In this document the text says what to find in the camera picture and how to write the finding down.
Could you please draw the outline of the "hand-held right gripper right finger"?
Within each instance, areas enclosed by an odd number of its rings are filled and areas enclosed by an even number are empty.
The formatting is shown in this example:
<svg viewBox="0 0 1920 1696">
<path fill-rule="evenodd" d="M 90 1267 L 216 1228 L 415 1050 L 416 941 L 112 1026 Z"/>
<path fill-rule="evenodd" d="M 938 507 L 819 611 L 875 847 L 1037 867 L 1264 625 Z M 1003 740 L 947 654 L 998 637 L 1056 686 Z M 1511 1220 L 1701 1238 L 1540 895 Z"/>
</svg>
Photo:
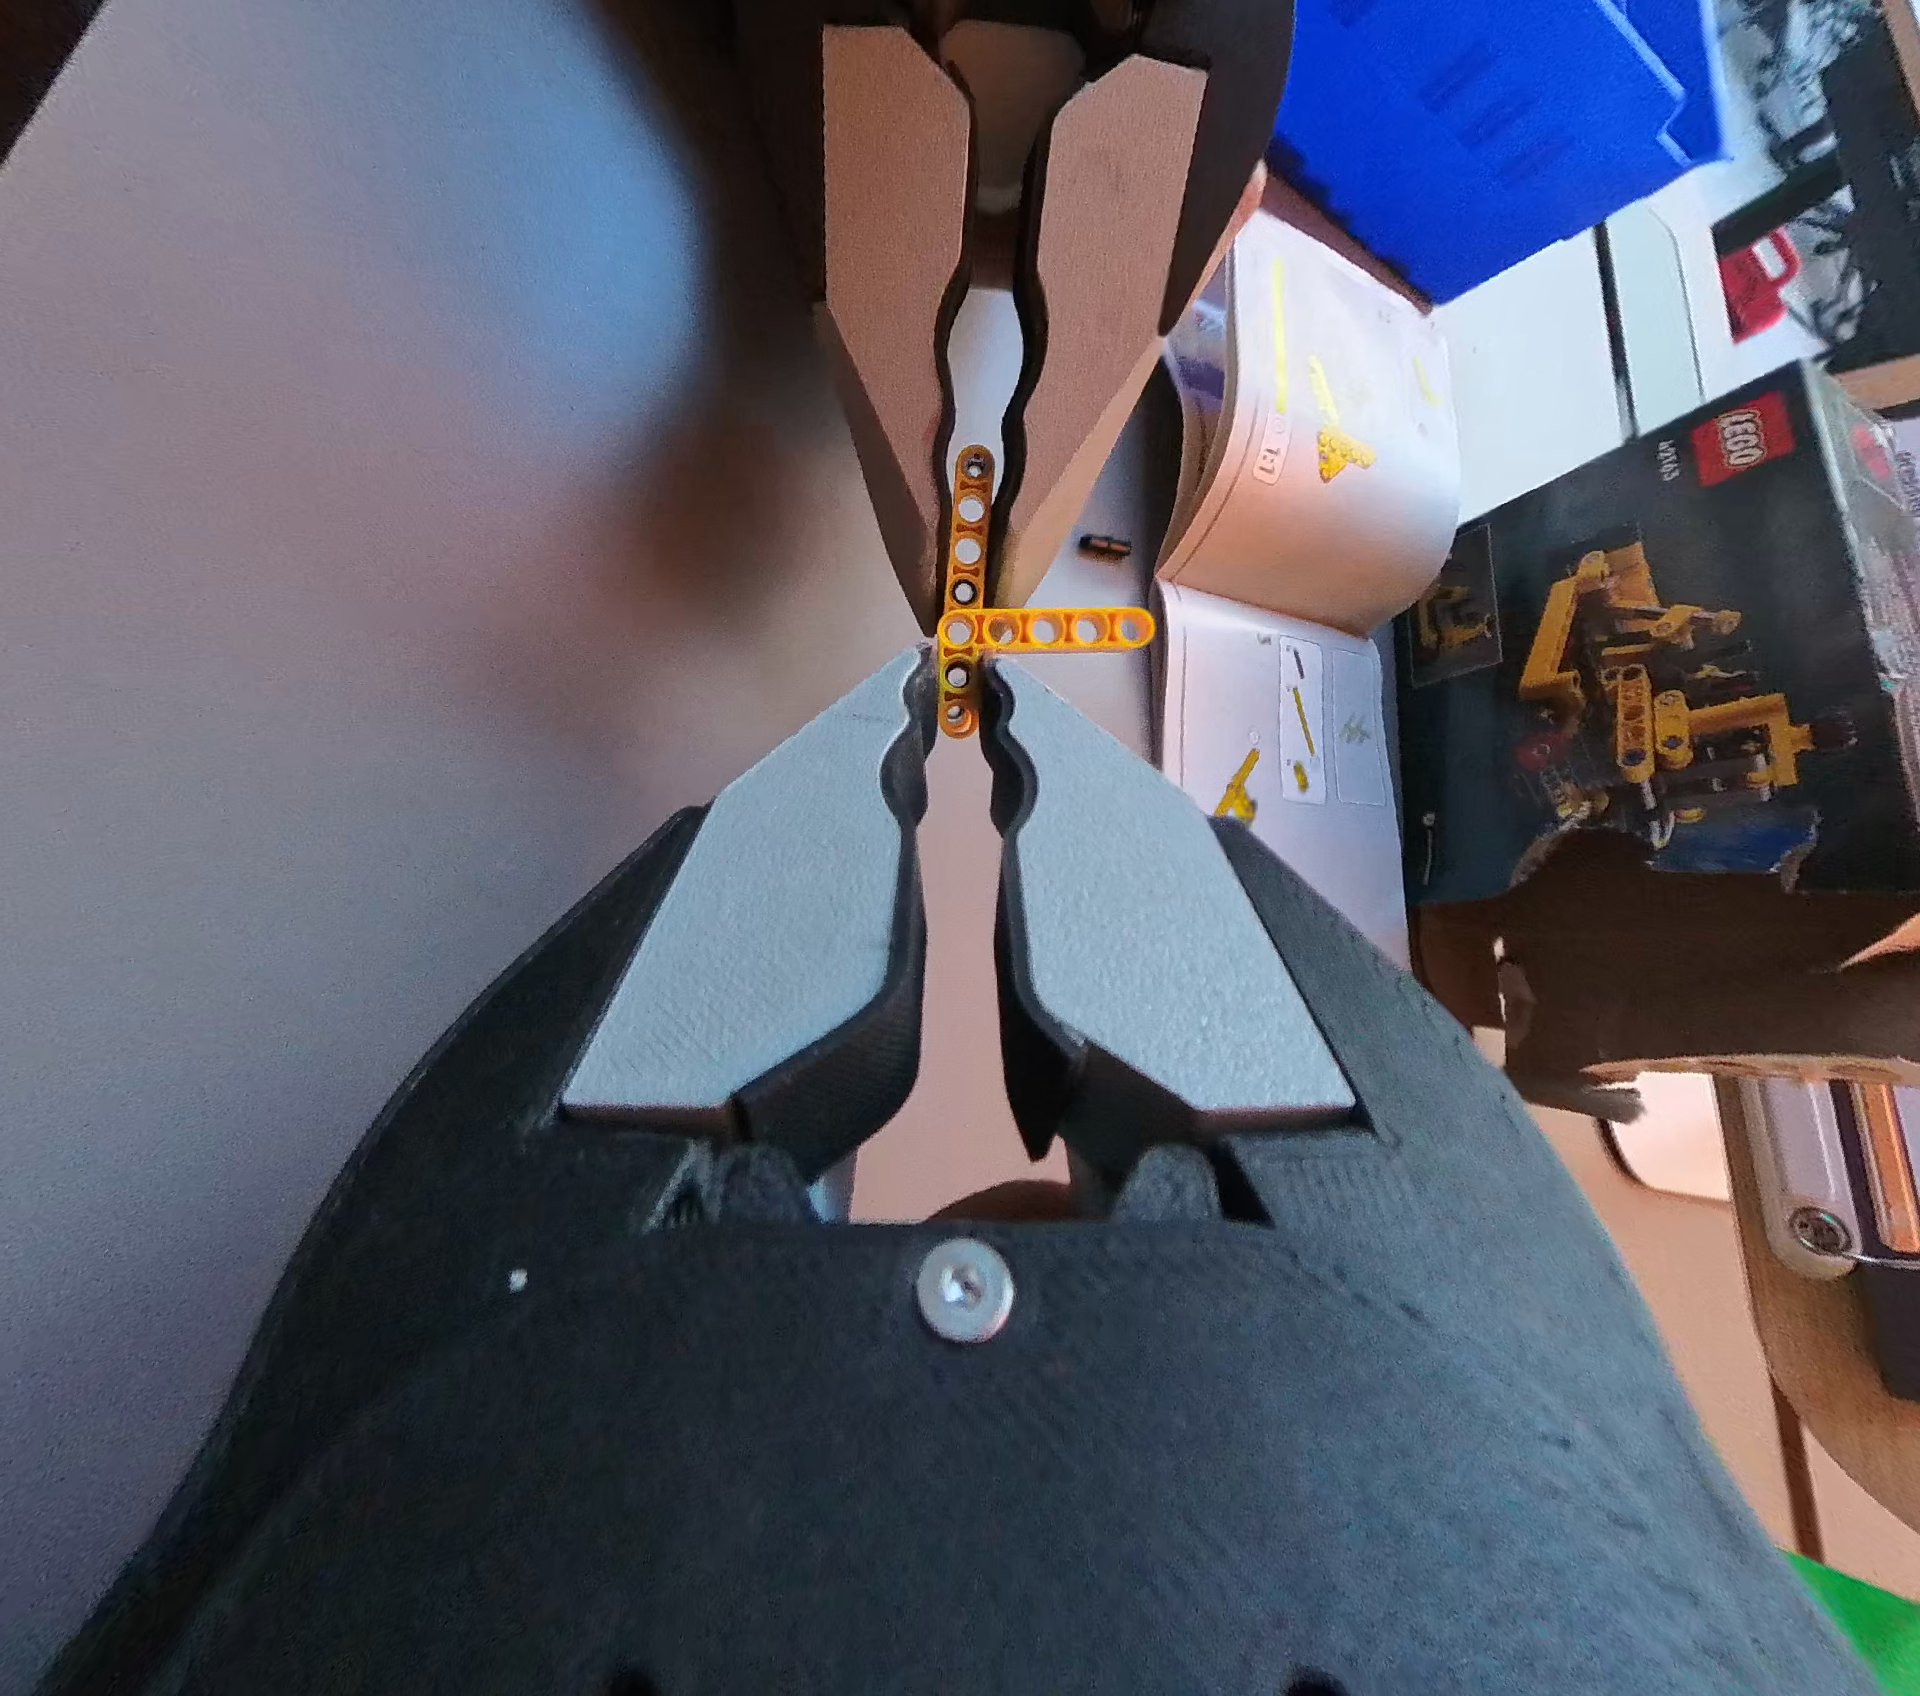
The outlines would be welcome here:
<svg viewBox="0 0 1920 1696">
<path fill-rule="evenodd" d="M 1004 1087 L 1024 1146 L 1065 1150 L 1073 1209 L 1107 1212 L 1154 1150 L 1355 1123 L 1203 807 L 1016 659 L 985 678 L 981 748 Z"/>
</svg>

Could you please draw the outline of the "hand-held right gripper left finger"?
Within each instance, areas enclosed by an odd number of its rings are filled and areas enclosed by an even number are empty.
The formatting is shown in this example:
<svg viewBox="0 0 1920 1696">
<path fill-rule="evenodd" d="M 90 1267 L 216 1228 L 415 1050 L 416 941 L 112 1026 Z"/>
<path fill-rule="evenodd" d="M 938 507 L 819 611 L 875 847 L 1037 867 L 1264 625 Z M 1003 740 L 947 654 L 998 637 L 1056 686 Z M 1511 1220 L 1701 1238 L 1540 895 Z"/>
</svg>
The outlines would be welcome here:
<svg viewBox="0 0 1920 1696">
<path fill-rule="evenodd" d="M 786 1153 L 823 1180 L 905 1106 L 926 965 L 929 645 L 901 651 L 700 811 L 562 1110 Z"/>
</svg>

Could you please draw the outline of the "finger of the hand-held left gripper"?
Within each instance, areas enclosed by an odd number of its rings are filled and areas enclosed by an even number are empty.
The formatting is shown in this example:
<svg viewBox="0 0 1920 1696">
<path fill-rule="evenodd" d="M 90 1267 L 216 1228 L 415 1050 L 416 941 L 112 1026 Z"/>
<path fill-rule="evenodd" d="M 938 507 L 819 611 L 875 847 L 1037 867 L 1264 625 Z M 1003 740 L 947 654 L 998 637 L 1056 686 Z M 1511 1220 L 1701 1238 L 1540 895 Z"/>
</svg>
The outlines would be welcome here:
<svg viewBox="0 0 1920 1696">
<path fill-rule="evenodd" d="M 1023 364 L 1003 417 L 993 599 L 1031 599 L 1159 365 L 1211 75 L 1131 53 L 1038 130 L 1020 202 Z"/>
<path fill-rule="evenodd" d="M 945 603 L 948 336 L 972 275 L 974 110 L 898 26 L 823 31 L 821 333 L 882 547 L 925 631 Z"/>
</svg>

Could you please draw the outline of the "yellow straight lego beam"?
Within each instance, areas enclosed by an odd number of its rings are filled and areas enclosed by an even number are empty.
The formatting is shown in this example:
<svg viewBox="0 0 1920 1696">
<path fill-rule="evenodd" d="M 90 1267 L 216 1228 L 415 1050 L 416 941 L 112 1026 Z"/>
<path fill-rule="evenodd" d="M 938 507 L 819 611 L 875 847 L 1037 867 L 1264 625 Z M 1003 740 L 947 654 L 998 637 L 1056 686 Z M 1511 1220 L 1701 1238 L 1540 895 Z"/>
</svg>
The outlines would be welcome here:
<svg viewBox="0 0 1920 1696">
<path fill-rule="evenodd" d="M 961 448 L 952 469 L 948 541 L 942 575 L 942 614 L 987 603 L 997 457 L 983 443 Z"/>
</svg>

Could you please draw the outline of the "yellow L-shaped lego beam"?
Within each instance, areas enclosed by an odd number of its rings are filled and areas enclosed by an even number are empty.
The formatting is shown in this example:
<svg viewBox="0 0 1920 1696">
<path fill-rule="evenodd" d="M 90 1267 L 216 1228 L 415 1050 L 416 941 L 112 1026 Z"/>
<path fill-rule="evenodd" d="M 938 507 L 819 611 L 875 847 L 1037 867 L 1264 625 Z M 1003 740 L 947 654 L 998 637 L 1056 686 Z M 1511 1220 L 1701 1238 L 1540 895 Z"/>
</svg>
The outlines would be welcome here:
<svg viewBox="0 0 1920 1696">
<path fill-rule="evenodd" d="M 1140 606 L 951 606 L 934 629 L 936 730 L 956 740 L 979 734 L 985 675 L 997 659 L 1135 654 L 1157 634 Z"/>
</svg>

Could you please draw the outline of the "lego instruction booklet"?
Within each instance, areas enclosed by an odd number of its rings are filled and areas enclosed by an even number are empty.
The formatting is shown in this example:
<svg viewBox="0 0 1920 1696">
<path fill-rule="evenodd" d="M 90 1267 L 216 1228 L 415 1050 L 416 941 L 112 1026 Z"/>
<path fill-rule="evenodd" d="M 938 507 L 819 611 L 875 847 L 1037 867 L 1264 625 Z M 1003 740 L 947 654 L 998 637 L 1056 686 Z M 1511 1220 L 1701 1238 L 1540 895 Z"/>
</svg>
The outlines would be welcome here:
<svg viewBox="0 0 1920 1696">
<path fill-rule="evenodd" d="M 1411 963 L 1384 628 L 1460 519 L 1447 343 L 1270 213 L 1173 336 L 1182 415 L 1154 567 L 1157 752 L 1393 963 Z"/>
</svg>

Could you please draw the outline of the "dark lego set box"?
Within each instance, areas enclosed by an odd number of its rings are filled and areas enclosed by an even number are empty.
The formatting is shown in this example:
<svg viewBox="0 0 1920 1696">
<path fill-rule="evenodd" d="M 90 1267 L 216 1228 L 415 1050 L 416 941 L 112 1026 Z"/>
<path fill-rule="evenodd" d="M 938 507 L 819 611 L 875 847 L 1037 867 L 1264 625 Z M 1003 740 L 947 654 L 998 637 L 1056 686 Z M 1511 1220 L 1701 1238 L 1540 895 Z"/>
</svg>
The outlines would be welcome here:
<svg viewBox="0 0 1920 1696">
<path fill-rule="evenodd" d="M 1396 624 L 1405 891 L 1555 1108 L 1917 1081 L 1917 515 L 1789 364 L 1464 524 Z"/>
</svg>

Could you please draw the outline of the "red plastic object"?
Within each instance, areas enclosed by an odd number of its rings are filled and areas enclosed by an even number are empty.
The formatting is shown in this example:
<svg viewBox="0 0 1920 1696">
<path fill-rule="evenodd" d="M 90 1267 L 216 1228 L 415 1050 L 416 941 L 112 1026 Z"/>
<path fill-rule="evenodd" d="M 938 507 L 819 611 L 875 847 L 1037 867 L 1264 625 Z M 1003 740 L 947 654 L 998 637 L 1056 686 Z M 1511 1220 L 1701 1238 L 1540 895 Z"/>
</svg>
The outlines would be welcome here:
<svg viewBox="0 0 1920 1696">
<path fill-rule="evenodd" d="M 1787 225 L 1774 225 L 1758 240 L 1722 254 L 1718 279 L 1730 340 L 1748 343 L 1787 326 L 1802 271 L 1805 257 Z"/>
</svg>

